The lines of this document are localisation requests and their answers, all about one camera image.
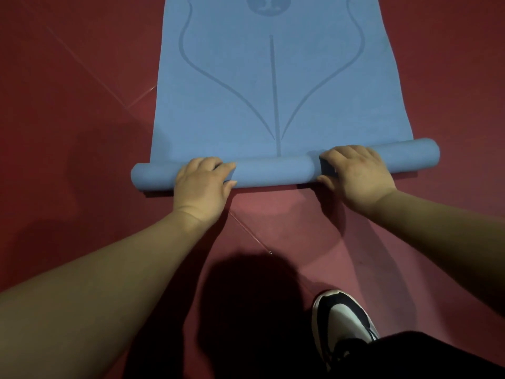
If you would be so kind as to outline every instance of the finger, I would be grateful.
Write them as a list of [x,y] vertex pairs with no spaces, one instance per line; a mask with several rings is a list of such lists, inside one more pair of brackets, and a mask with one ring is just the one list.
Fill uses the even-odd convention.
[[340,194],[340,183],[337,178],[329,177],[327,175],[320,175],[316,178],[316,180],[322,184],[324,184],[328,189]]
[[184,173],[186,173],[186,165],[181,167],[181,169],[177,172],[177,175],[175,177],[175,183],[179,182],[179,180],[182,178]]
[[367,147],[368,152],[372,155],[373,158],[376,160],[383,162],[382,158],[379,153],[377,153],[375,150],[373,150],[371,147]]
[[350,146],[337,146],[337,147],[334,147],[334,149],[336,151],[338,151],[339,153],[341,153],[342,155],[344,155],[346,158],[357,158],[359,157],[359,153],[354,150],[352,147],[353,146],[356,146],[356,145],[350,145]]
[[228,199],[230,193],[231,193],[231,189],[233,189],[237,184],[237,181],[226,181],[224,184],[223,184],[223,197],[224,199]]
[[221,178],[223,181],[226,179],[228,174],[231,173],[233,169],[235,169],[236,164],[234,162],[227,162],[225,164],[219,165],[214,172]]
[[200,163],[204,160],[204,158],[193,158],[189,163],[186,165],[186,174],[193,173],[196,169],[198,169],[198,166],[200,166]]
[[369,158],[370,157],[370,153],[368,152],[368,150],[364,147],[364,146],[361,146],[361,145],[350,145],[350,147],[358,154],[362,155],[363,157],[366,157],[366,158]]
[[342,171],[347,163],[347,158],[335,149],[331,149],[322,153],[319,157],[328,161],[333,169],[338,173]]
[[218,157],[207,157],[205,158],[198,167],[200,170],[213,171],[216,166],[221,165],[223,161]]

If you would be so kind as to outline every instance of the shoe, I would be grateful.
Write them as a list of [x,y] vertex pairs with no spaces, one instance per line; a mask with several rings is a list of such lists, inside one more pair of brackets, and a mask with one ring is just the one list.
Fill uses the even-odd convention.
[[350,353],[345,347],[336,349],[338,342],[349,340],[352,343],[348,343],[348,346],[356,345],[356,342],[364,345],[379,338],[363,307],[349,294],[340,290],[326,291],[314,301],[312,334],[328,371],[331,369],[332,360],[340,360]]

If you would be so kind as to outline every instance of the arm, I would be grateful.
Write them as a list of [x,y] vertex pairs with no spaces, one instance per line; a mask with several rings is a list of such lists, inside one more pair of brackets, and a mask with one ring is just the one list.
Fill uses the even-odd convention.
[[174,210],[122,241],[0,294],[0,376],[99,376],[121,354],[196,242],[214,224],[234,168],[217,158],[181,169]]
[[339,179],[318,180],[505,316],[505,226],[496,218],[400,192],[380,155],[363,146],[324,152]]

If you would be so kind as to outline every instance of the red floor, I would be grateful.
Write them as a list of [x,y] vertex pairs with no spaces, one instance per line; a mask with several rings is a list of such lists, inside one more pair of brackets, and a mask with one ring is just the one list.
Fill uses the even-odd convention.
[[[380,2],[415,137],[442,152],[436,168],[398,187],[504,216],[505,0]],[[163,5],[0,1],[1,288],[169,212],[170,198],[146,199],[129,179],[149,156]],[[244,365],[261,375],[293,353],[300,373],[313,358],[305,310],[335,286],[383,335],[421,330],[505,365],[503,319],[403,242],[330,203],[317,186],[237,192],[221,234],[186,260],[139,336],[130,372],[147,359],[187,378],[233,376]]]

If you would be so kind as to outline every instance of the forearm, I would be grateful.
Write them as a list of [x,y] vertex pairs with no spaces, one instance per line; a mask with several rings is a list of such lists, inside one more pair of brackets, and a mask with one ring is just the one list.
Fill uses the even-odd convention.
[[172,213],[2,293],[2,376],[72,378],[103,372],[205,233],[197,223],[188,214]]
[[417,248],[460,285],[505,314],[505,226],[488,216],[396,191],[370,219]]

